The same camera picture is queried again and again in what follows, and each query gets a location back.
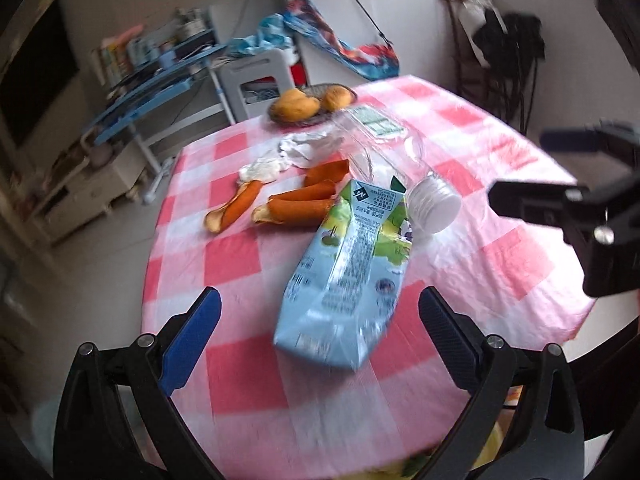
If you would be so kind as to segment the light blue drink carton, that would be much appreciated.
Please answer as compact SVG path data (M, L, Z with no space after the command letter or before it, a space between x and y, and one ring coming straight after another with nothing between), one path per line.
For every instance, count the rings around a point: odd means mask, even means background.
M411 248L405 194L350 180L288 280L274 346L358 370L390 325Z

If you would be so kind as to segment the clear plastic bottle white cap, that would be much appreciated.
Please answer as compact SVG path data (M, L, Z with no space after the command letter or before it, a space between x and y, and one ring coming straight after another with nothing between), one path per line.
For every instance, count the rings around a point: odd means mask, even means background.
M460 194L424 160L423 138L386 110L359 104L334 116L352 175L405 194L416 231L435 235L456 220Z

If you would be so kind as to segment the white tissue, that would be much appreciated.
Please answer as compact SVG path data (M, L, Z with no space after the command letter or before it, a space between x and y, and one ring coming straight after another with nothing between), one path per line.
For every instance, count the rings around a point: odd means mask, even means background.
M239 170L239 182L241 184L250 181L270 183L277 180L281 172L290 169L292 162L287 158L269 156L256 159Z

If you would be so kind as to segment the white plastic bag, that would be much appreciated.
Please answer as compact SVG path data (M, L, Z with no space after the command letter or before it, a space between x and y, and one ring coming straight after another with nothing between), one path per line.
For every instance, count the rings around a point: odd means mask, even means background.
M300 169L320 165L340 149L344 136L329 131L290 133L278 145L280 159Z

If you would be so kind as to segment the dark folding chair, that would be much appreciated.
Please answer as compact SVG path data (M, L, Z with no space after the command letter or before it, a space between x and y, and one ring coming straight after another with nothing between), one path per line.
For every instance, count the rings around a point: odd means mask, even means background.
M540 18L530 13L498 10L506 26L503 32L497 19L487 13L487 24L474 36L490 65L483 68L458 20L462 0L440 1L452 32L454 93L507 124L515 124L521 134L527 134L539 64L546 59Z

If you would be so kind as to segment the white bag on chair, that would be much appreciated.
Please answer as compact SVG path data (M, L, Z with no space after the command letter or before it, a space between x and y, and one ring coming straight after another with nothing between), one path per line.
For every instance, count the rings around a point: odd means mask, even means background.
M506 26L504 26L501 14L492 0L462 0L458 11L458 20L466 38L469 39L477 61L480 62L480 66L483 68L489 68L490 65L485 58L484 52L480 50L476 43L474 36L487 24L487 13L491 18L497 19L500 29L504 32Z

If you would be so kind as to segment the pink checkered tablecloth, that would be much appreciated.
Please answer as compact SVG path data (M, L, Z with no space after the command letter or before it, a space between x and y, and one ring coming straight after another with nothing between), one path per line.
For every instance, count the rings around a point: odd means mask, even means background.
M235 192L243 164L280 132L258 119L188 145L156 225L142 327L156 332L206 287L221 318L175 404L209 459L231 479L326 479L437 444L468 395L450 379L418 313L436 287L486 333L539 350L572 339L592 310L582 269L559 231L498 217L492 182L567 182L529 140L465 100L405 76L366 84L360 100L416 142L398 176L442 176L461 209L442 232L409 240L400 220L352 242L349 208L367 185L347 177L321 228L267 226L243 214L228 230L204 218Z

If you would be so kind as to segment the colourful hanging bag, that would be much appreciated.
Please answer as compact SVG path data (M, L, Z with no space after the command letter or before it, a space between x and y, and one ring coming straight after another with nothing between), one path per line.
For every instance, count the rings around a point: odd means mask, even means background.
M397 53L380 30L378 42L354 47L337 36L311 0L290 0L283 13L283 23L334 61L368 81L399 76Z

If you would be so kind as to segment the cream TV cabinet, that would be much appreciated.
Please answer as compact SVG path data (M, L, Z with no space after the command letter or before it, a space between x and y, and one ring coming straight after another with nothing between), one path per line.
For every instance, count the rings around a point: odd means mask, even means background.
M134 141L115 148L101 168L93 168L85 156L52 184L28 220L45 243L54 244L106 214L116 198L131 192L145 168L145 157Z

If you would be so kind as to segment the white sideboard cabinet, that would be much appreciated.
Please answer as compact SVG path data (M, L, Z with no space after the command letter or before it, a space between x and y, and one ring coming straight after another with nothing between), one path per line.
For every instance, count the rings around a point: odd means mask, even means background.
M353 47L378 42L382 32L393 44L400 72L454 85L454 46L442 0L310 0L337 37Z

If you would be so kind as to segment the yellow mango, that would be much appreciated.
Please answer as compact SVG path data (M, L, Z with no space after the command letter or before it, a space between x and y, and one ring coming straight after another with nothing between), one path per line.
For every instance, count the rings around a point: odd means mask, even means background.
M273 102L269 116L275 122L302 122L320 110L320 101L297 88L286 90Z
M329 113L348 107L354 102L352 90L341 84L332 84L326 88L321 99L321 106Z

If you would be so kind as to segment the yellow mango left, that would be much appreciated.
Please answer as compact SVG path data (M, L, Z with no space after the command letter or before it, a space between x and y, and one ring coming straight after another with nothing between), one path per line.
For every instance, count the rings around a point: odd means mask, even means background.
M302 122L320 110L320 101L297 88L286 90L273 102L269 116L275 122Z

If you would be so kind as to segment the light blue crumpled cloth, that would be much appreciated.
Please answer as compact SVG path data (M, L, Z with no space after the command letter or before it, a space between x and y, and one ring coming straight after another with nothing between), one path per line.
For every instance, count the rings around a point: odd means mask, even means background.
M286 27L282 14L273 13L263 18L254 34L246 37L234 37L227 46L226 55L230 58L248 58L270 50L290 50L294 40Z

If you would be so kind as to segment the row of books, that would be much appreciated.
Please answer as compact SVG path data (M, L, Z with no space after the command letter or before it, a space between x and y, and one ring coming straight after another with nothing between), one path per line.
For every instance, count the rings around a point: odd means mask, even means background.
M144 32L144 25L136 25L119 36L103 38L90 52L92 69L102 87L115 88L149 61Z

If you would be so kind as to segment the black wall television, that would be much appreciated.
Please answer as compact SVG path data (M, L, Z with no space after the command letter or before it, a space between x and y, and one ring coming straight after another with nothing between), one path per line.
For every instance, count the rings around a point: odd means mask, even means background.
M61 0L53 0L9 62L1 81L1 115L18 148L78 70Z

